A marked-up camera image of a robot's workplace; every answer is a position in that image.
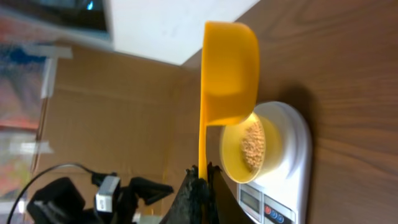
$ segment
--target wooden table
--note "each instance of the wooden table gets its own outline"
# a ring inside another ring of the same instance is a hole
[[[398,1],[262,0],[238,21],[259,39],[259,102],[312,130],[308,223],[398,223]]]

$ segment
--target food in bowl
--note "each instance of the food in bowl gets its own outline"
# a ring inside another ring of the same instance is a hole
[[[257,171],[264,159],[266,138],[260,121],[256,121],[245,130],[241,141],[244,163],[251,172]]]

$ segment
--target white scale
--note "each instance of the white scale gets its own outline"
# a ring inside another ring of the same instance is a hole
[[[255,223],[304,224],[312,144],[301,114],[281,102],[257,105],[254,112],[279,130],[283,156],[277,168],[238,185],[238,202]]]

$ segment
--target yellow bowl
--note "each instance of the yellow bowl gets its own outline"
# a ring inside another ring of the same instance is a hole
[[[266,143],[260,168],[250,171],[243,159],[241,141],[247,128],[257,121],[262,124]],[[220,157],[224,171],[229,178],[240,184],[248,183],[279,165],[282,158],[280,134],[268,119],[252,112],[242,123],[224,127],[221,135]]]

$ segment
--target cardboard box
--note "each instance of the cardboard box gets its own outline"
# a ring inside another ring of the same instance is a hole
[[[39,154],[34,174],[79,162],[97,172],[117,172],[122,184],[141,176],[178,191],[185,169],[197,164],[200,74],[136,57],[73,46],[58,61],[54,94],[47,102],[41,138],[53,153]],[[208,161],[221,164],[219,128],[208,131]],[[80,169],[46,174],[30,194],[69,176],[91,207],[96,187]],[[174,195],[145,214],[164,215]]]

